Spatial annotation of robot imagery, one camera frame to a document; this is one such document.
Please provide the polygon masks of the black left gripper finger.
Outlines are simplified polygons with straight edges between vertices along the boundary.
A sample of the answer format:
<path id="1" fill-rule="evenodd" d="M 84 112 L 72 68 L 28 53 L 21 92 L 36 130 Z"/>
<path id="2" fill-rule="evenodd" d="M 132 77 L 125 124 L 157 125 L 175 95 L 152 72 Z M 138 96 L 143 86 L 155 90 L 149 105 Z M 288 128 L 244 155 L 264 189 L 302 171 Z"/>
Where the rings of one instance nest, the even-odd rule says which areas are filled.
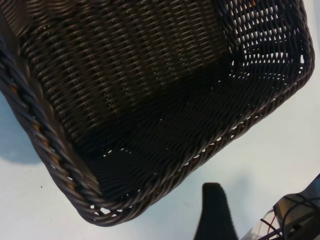
<path id="1" fill-rule="evenodd" d="M 218 183 L 202 186 L 202 212 L 195 240 L 237 240 L 227 196 Z"/>

